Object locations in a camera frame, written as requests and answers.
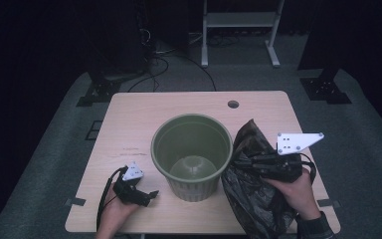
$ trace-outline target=hand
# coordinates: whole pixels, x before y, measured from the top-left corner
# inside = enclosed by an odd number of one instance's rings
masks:
[[[285,196],[287,203],[299,213],[302,220],[313,220],[321,216],[312,192],[309,171],[306,168],[302,169],[302,176],[293,183],[268,178],[263,178],[263,180]]]
[[[107,192],[106,199],[104,203],[106,207],[101,214],[100,226],[98,228],[96,239],[108,239],[112,238],[114,234],[120,229],[126,219],[131,215],[139,205],[137,204],[126,204],[123,203],[119,198],[116,197],[113,191],[113,185],[111,185],[109,191]]]

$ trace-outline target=white metal stand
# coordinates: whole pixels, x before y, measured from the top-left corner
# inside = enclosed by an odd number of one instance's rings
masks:
[[[269,52],[274,67],[279,67],[278,56],[276,55],[273,43],[275,42],[279,22],[281,20],[282,9],[285,0],[280,0],[276,12],[249,12],[249,13],[208,13],[207,0],[204,0],[203,10],[203,44],[201,48],[201,66],[209,66],[207,53],[207,29],[222,27],[272,27],[271,37],[265,44]]]

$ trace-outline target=table hole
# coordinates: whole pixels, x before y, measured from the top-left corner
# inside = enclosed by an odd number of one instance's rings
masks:
[[[240,106],[240,104],[237,101],[229,101],[228,107],[231,109],[236,109]]]

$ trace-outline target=trash can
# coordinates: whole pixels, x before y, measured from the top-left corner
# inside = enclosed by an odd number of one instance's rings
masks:
[[[165,122],[151,142],[151,157],[179,198],[197,202],[217,188],[231,160],[233,144],[216,119],[197,114]]]

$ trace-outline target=black plastic bag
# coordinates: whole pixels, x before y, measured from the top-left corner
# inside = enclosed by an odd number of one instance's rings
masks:
[[[287,232],[296,212],[259,173],[234,163],[251,160],[252,155],[260,153],[276,151],[251,119],[238,131],[233,158],[222,173],[222,183],[235,216],[250,238],[278,238]]]

